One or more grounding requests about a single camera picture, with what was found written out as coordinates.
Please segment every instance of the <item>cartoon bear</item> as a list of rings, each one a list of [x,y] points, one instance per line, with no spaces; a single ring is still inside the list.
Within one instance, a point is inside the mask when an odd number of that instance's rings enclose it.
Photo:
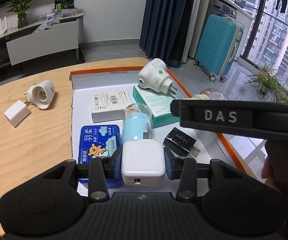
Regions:
[[[106,149],[102,148],[101,145],[99,146],[95,146],[94,143],[92,143],[92,146],[90,147],[90,152],[89,152],[89,156],[91,156],[92,158],[98,157],[98,155],[100,153],[103,153]]]

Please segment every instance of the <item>usb port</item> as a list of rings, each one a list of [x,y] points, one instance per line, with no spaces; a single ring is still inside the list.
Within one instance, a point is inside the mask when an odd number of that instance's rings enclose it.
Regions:
[[[141,185],[141,179],[134,179],[134,185]]]

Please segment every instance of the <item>teal suitcase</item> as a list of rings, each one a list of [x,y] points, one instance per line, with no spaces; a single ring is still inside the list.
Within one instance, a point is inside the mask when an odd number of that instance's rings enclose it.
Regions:
[[[222,82],[231,68],[244,29],[228,16],[211,14],[202,32],[195,55],[195,64],[210,71],[209,79],[220,75]]]

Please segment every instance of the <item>black power adapter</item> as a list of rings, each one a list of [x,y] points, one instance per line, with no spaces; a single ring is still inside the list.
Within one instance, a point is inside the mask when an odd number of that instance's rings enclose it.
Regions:
[[[194,138],[174,127],[165,137],[163,144],[179,156],[187,156],[189,153],[197,156],[200,150],[194,147],[195,142]]]

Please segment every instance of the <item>green box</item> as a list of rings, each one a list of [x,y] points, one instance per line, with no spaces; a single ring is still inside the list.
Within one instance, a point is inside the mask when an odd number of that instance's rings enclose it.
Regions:
[[[133,98],[137,103],[149,106],[153,112],[153,128],[179,122],[179,117],[170,112],[170,104],[173,101],[171,95],[157,93],[152,89],[143,89],[138,85],[133,88]]]

